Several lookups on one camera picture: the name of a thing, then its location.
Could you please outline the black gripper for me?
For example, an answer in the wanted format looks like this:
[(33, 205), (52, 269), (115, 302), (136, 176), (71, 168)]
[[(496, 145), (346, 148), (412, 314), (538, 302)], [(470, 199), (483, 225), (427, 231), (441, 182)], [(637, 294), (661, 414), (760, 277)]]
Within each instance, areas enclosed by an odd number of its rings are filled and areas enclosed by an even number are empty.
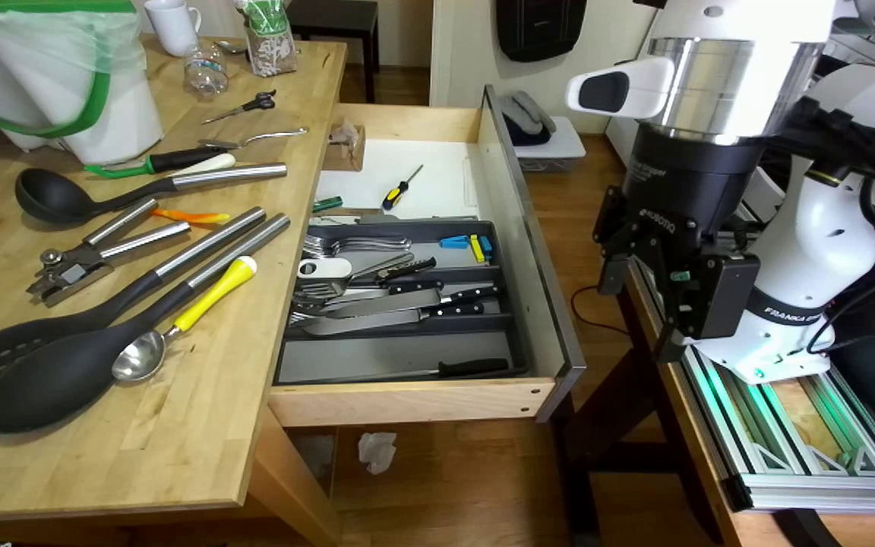
[(632, 205), (621, 184), (604, 191), (593, 239), (603, 245), (599, 288), (613, 294), (645, 265), (665, 318), (687, 337), (731, 337), (750, 302), (760, 258), (744, 225), (702, 233), (695, 218)]

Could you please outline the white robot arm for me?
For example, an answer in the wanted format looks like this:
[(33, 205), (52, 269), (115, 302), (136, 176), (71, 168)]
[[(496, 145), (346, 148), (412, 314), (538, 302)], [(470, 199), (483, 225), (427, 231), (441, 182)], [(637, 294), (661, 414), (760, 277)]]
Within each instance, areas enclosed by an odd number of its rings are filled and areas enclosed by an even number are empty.
[(875, 67), (817, 75), (875, 0), (649, 0), (646, 50), (581, 72), (566, 102), (632, 117), (625, 182), (599, 213), (603, 284), (640, 262), (665, 334), (748, 384), (831, 367), (825, 307), (875, 265)]

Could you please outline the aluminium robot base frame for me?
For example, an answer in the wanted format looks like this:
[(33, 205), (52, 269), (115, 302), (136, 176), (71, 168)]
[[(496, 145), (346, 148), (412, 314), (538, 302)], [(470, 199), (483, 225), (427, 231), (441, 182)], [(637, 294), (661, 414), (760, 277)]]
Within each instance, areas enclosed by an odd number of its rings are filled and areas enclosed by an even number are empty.
[(731, 507), (875, 514), (875, 418), (843, 375), (750, 386), (695, 346), (661, 354)]

